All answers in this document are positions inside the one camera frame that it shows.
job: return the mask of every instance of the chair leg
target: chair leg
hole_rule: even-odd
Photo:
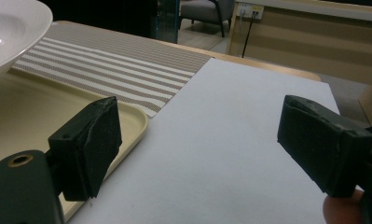
[[[178,30],[180,30],[180,27],[182,26],[182,20],[183,20],[183,18],[182,17],[179,17]]]
[[[225,37],[225,35],[224,35],[224,25],[223,25],[222,22],[220,23],[220,27],[221,27],[221,36]]]

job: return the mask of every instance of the human hand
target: human hand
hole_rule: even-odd
[[[363,191],[356,189],[350,198],[325,197],[324,219],[327,224],[361,224],[360,200]]]

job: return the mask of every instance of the white surface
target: white surface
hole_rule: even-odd
[[[211,59],[69,223],[324,223],[325,195],[276,141],[285,94],[338,112],[327,84]]]
[[[43,37],[51,23],[51,10],[37,0],[0,0],[0,75]]]
[[[278,7],[321,15],[372,21],[372,7],[352,4],[325,2],[318,0],[235,0],[239,3],[257,4],[266,7]]]

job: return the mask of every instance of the white plate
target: white plate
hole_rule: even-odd
[[[0,75],[43,37],[51,23],[51,10],[37,0],[0,0]]]

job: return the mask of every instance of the gray chair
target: gray chair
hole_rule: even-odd
[[[228,21],[231,26],[231,17],[234,7],[234,0],[192,0],[181,5],[179,16],[179,29],[182,19],[204,21],[220,25],[221,35],[224,37],[223,21]]]

